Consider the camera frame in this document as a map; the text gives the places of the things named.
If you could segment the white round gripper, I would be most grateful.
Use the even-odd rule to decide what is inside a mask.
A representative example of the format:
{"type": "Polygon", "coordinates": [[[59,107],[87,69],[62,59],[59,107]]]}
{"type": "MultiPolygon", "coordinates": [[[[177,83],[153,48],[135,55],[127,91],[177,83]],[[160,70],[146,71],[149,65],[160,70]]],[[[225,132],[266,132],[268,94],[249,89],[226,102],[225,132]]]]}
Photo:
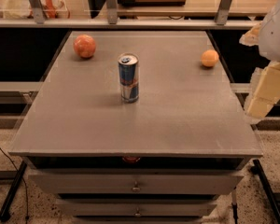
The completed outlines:
{"type": "Polygon", "coordinates": [[[280,100],[280,0],[265,16],[243,34],[239,43],[259,45],[259,54],[270,62],[264,69],[256,68],[250,79],[251,91],[245,99],[245,113],[252,119],[263,119],[280,100]]]}

